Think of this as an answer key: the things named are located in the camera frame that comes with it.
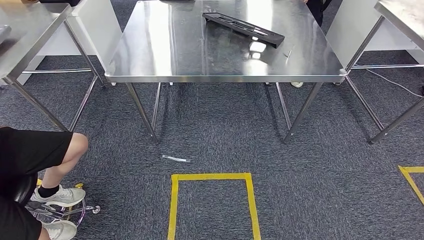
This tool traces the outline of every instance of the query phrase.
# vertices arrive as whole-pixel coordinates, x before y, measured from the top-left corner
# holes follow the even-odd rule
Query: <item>yellow tape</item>
[[[405,169],[410,174],[422,174],[424,173],[424,166],[399,166],[399,168]]]
[[[409,166],[409,167],[398,166],[398,167],[400,169],[400,172],[408,181],[409,185],[412,187],[415,194],[418,196],[421,203],[424,205],[424,196],[421,194],[420,190],[418,189],[417,185],[415,184],[414,180],[412,179],[410,175],[410,173],[424,173],[424,167],[422,166]]]
[[[245,180],[250,217],[252,221],[253,240],[261,240],[258,212],[256,209],[255,192],[253,190],[252,175],[250,173],[203,173],[203,174],[173,174],[171,176],[171,203],[169,209],[168,240],[175,240],[177,225],[178,181],[198,180]]]
[[[246,179],[249,173],[201,173],[201,174],[174,174],[180,181],[187,180],[234,180]]]
[[[172,175],[171,206],[169,208],[168,240],[174,240],[177,226],[178,175]]]
[[[246,175],[247,199],[249,200],[250,218],[252,220],[253,239],[261,240],[261,231],[259,231],[258,211],[256,210],[255,193],[253,191],[252,175],[250,173],[245,173],[245,175]]]

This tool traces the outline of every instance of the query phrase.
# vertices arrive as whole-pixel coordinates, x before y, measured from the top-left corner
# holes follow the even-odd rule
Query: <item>table leg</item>
[[[278,97],[281,102],[282,112],[284,113],[285,122],[287,123],[287,128],[292,128],[292,122],[290,121],[289,111],[287,111],[286,103],[283,98],[283,93],[281,92],[280,83],[276,82],[275,86],[277,87]]]
[[[152,125],[150,124],[149,118],[147,117],[146,111],[142,103],[140,102],[139,95],[137,94],[134,85],[131,82],[127,82],[126,87],[128,88],[129,94],[131,95],[135,105],[137,106],[138,111],[140,112],[141,119],[144,122],[144,126],[147,128],[148,132],[150,133],[150,136],[153,138],[153,142],[157,144],[158,139],[156,138],[155,131],[153,130]]]
[[[31,95],[31,93],[29,93],[24,86],[22,86],[17,79],[13,78],[13,77],[5,77],[2,79],[3,81],[5,81],[8,85],[13,86],[20,94],[22,94],[22,96],[24,98],[26,98],[32,105],[34,105],[35,108],[37,108],[38,110],[40,110],[43,114],[45,114],[48,119],[50,119],[50,121],[52,123],[54,123],[54,125],[56,125],[58,128],[60,128],[60,130],[68,132],[68,129],[61,123],[61,121],[59,121],[55,115],[53,115],[53,113],[51,113],[45,106],[43,106],[34,96]]]
[[[379,120],[376,113],[373,111],[373,109],[370,107],[368,102],[365,100],[364,96],[362,96],[361,92],[358,90],[358,88],[355,86],[355,84],[352,82],[351,78],[349,76],[346,76],[347,83],[352,88],[353,92],[356,94],[362,105],[365,107],[366,111],[371,116],[372,120],[374,120],[375,125],[382,131],[385,127],[383,123]]]
[[[302,109],[297,114],[296,120],[294,120],[293,125],[288,130],[288,133],[287,133],[287,135],[285,136],[285,139],[284,139],[284,143],[286,143],[286,144],[289,143],[290,139],[294,135],[294,132],[296,131],[296,129],[301,124],[302,119],[304,118],[306,111],[308,110],[309,106],[311,106],[312,101],[315,99],[315,97],[317,96],[318,92],[320,91],[320,88],[321,88],[322,85],[323,85],[322,82],[317,82],[313,86],[312,90],[309,93],[309,96],[307,96],[307,99],[306,99],[306,101],[304,102],[304,104],[302,106]]]
[[[377,134],[373,139],[371,139],[372,144],[378,143],[384,136],[386,136],[390,131],[396,128],[399,124],[401,124],[404,120],[415,114],[418,110],[424,107],[424,97],[421,98],[418,102],[416,102],[413,106],[411,106],[408,110],[406,110],[402,115],[400,115],[396,120],[394,120],[388,127],[386,127],[383,131]]]
[[[161,97],[161,85],[162,84],[160,82],[157,84],[156,100],[154,101],[153,118],[151,119],[151,127],[153,128],[153,131],[155,130],[156,117],[158,116],[159,99]]]
[[[81,113],[83,112],[84,107],[86,106],[87,101],[89,100],[90,94],[93,91],[94,84],[96,83],[97,78],[98,78],[97,76],[93,77],[93,79],[90,83],[90,86],[88,87],[88,90],[85,93],[84,98],[82,99],[82,102],[79,105],[78,110],[76,111],[76,115],[73,117],[72,123],[70,124],[70,127],[69,127],[69,131],[71,131],[71,132],[74,131],[75,125],[77,125],[77,122],[80,119]]]
[[[96,68],[94,67],[92,61],[90,60],[89,56],[87,55],[86,51],[84,50],[83,46],[81,45],[80,41],[78,40],[77,36],[75,35],[74,31],[72,30],[71,26],[69,25],[68,21],[65,20],[63,24],[66,27],[67,32],[69,33],[70,37],[72,38],[73,42],[76,45],[76,48],[78,48],[79,52],[81,53],[81,56],[84,57],[84,60],[87,62],[88,66],[90,67],[91,71],[101,82],[101,86],[104,87],[105,83],[103,82],[102,77],[100,77],[99,73],[97,72]]]

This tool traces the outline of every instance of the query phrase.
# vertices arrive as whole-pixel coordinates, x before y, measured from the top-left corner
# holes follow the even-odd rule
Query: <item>white cable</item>
[[[389,79],[385,78],[384,76],[382,76],[382,75],[380,75],[380,74],[378,74],[378,73],[376,73],[376,72],[374,72],[374,71],[371,71],[371,70],[369,70],[369,69],[367,69],[367,71],[368,71],[368,72],[370,72],[370,73],[372,73],[372,74],[374,74],[374,75],[379,76],[380,78],[382,78],[382,79],[386,80],[387,82],[389,82],[389,83],[391,83],[391,84],[394,84],[394,85],[397,85],[397,86],[399,86],[399,87],[403,88],[404,90],[408,91],[410,94],[413,94],[413,95],[415,95],[415,96],[417,96],[417,97],[419,97],[419,98],[424,97],[424,96],[418,95],[418,94],[416,94],[416,93],[413,93],[413,92],[412,92],[411,90],[409,90],[408,88],[406,88],[406,87],[404,87],[404,86],[402,86],[402,85],[400,85],[399,83],[396,83],[396,82],[394,82],[394,81],[390,81]]]

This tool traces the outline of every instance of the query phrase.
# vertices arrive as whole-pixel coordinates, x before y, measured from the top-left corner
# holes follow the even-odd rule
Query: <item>black plastic tray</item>
[[[261,42],[269,43],[274,48],[278,48],[284,41],[284,36],[270,30],[263,29],[256,25],[242,21],[240,19],[224,15],[219,12],[204,12],[202,15],[206,21],[213,21],[217,24],[224,25],[236,32],[256,37]]]

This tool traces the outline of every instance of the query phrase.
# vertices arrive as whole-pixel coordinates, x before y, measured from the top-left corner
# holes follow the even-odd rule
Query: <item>gray carpet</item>
[[[325,13],[326,31],[340,5]],[[136,0],[112,0],[125,26]],[[414,63],[404,51],[368,52],[360,64]],[[84,66],[80,57],[47,57],[40,69]],[[422,69],[376,71],[419,93]],[[366,71],[352,79],[388,124],[417,97]],[[70,124],[91,80],[88,73],[35,75],[25,87]],[[155,84],[137,84],[152,116]],[[311,84],[283,84],[294,119]],[[380,144],[378,131],[346,83],[324,84],[290,144],[275,85],[163,86],[160,144],[151,144],[124,85],[93,95],[76,126],[88,153],[64,180],[85,183],[88,214],[77,240],[164,240],[168,234],[171,174],[252,173],[263,240],[424,239],[424,206],[397,165],[424,166],[424,111]],[[56,130],[14,89],[0,90],[0,125]],[[193,162],[162,160],[161,154]],[[424,192],[424,175],[413,174]],[[176,240],[253,239],[246,185],[240,180],[187,181],[179,186]]]

